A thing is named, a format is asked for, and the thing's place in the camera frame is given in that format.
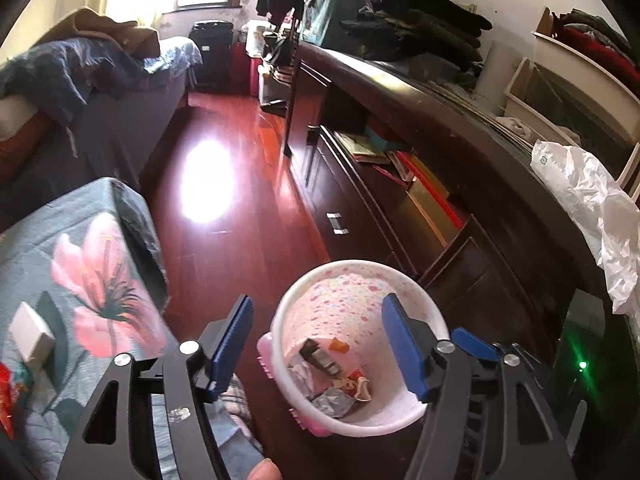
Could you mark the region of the person's left hand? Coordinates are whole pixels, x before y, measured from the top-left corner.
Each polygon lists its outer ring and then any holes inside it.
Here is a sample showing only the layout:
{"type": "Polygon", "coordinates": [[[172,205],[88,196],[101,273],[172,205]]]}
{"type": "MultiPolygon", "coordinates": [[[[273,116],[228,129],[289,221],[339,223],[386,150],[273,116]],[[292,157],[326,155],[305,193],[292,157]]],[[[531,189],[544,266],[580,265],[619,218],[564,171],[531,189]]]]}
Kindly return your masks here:
{"type": "Polygon", "coordinates": [[[265,458],[257,464],[247,476],[247,480],[282,480],[282,474],[278,466],[269,458],[265,458]]]}

